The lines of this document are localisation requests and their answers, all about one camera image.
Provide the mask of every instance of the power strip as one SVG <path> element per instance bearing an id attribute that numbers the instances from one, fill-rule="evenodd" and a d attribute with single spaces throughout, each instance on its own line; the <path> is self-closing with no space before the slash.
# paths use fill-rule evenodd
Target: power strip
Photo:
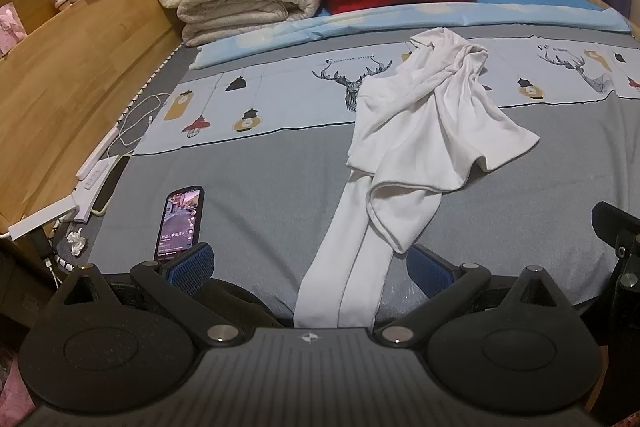
<path id="1" fill-rule="evenodd" d="M 69 195 L 66 198 L 62 198 L 60 201 L 51 203 L 42 210 L 37 211 L 35 214 L 31 214 L 29 217 L 15 223 L 15 225 L 9 226 L 9 234 L 14 241 L 19 237 L 31 232 L 31 230 L 37 229 L 42 225 L 46 225 L 51 221 L 55 221 L 59 217 L 66 216 L 71 211 L 76 211 L 78 205 L 73 195 Z"/>
<path id="2" fill-rule="evenodd" d="M 98 163 L 100 156 L 104 154 L 107 148 L 118 137 L 119 132 L 120 130 L 118 129 L 118 125 L 114 125 L 106 134 L 106 136 L 102 138 L 102 141 L 98 143 L 98 147 L 96 147 L 94 151 L 89 155 L 89 158 L 84 161 L 79 171 L 76 172 L 76 178 L 78 178 L 80 181 L 83 181 L 89 175 L 89 172 L 91 172 L 92 169 L 94 169 L 95 164 Z"/>

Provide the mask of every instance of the logo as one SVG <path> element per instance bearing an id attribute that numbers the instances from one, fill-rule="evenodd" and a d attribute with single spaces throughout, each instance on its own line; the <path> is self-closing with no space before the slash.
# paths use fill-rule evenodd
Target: logo
<path id="1" fill-rule="evenodd" d="M 315 333 L 312 333 L 311 331 L 309 331 L 308 333 L 305 333 L 300 338 L 304 340 L 307 344 L 312 344 L 315 341 L 320 340 L 320 337 L 318 337 Z"/>

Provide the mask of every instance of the cable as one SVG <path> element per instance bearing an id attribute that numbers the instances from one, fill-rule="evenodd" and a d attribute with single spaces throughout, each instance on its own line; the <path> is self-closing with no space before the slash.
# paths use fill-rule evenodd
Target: cable
<path id="1" fill-rule="evenodd" d="M 56 290 L 60 289 L 60 285 L 58 284 L 58 281 L 60 281 L 60 279 L 58 279 L 58 277 L 56 276 L 56 273 L 53 271 L 53 265 L 51 264 L 51 260 L 49 259 L 49 257 L 47 257 L 44 260 L 44 264 L 47 268 L 49 268 L 49 271 L 51 272 L 51 275 L 53 276 L 53 282 L 56 284 Z"/>
<path id="2" fill-rule="evenodd" d="M 162 100 L 160 100 L 161 96 L 171 96 L 171 93 L 168 92 L 161 92 L 158 94 L 150 94 L 148 97 L 145 98 L 145 100 L 143 100 L 142 102 L 140 102 L 138 105 L 136 105 L 136 107 L 133 107 L 124 117 L 124 120 L 122 120 L 122 129 L 121 131 L 118 133 L 118 137 L 113 141 L 113 143 L 107 148 L 107 158 L 111 158 L 111 147 L 113 147 L 113 145 L 117 142 L 122 143 L 122 145 L 124 147 L 131 147 L 134 143 L 142 140 L 142 136 L 140 138 L 136 138 L 135 140 L 129 142 L 129 143 L 125 143 L 125 141 L 122 139 L 122 136 L 126 133 L 129 132 L 131 129 L 133 129 L 135 126 L 137 126 L 140 122 L 142 122 L 143 120 L 145 120 L 145 118 L 147 118 L 148 116 L 151 116 L 153 113 L 155 113 L 155 111 L 157 111 L 158 109 L 160 109 L 163 105 L 164 102 Z M 155 98 L 156 100 L 158 100 L 158 105 L 153 108 L 151 111 L 147 111 L 143 116 L 141 116 L 140 118 L 138 118 L 138 120 L 136 121 L 135 124 L 130 125 L 129 127 L 125 127 L 125 125 L 127 124 L 127 118 L 129 118 L 129 115 L 133 112 L 133 110 L 135 110 L 136 108 L 140 107 L 141 105 L 143 105 L 143 103 L 145 103 L 147 100 L 149 100 L 150 98 Z M 125 154 L 131 154 L 134 151 L 134 149 L 126 152 Z"/>

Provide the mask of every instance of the blue mesh pad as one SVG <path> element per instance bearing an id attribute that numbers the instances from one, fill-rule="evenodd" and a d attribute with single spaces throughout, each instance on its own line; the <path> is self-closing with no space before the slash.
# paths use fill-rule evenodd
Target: blue mesh pad
<path id="1" fill-rule="evenodd" d="M 409 277 L 428 298 L 436 296 L 454 283 L 450 269 L 416 247 L 407 251 L 406 270 Z"/>
<path id="2" fill-rule="evenodd" d="M 214 256 L 209 245 L 203 245 L 166 275 L 169 284 L 193 297 L 213 274 Z"/>

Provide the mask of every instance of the wooden bed frame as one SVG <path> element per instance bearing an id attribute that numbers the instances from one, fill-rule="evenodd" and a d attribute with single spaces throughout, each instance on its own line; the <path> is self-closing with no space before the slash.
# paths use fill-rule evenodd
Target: wooden bed frame
<path id="1" fill-rule="evenodd" d="M 0 58 L 0 233 L 71 193 L 182 29 L 157 0 L 80 0 L 61 13 L 53 0 L 16 0 L 16 9 L 29 37 Z M 49 276 L 27 237 L 0 248 Z"/>

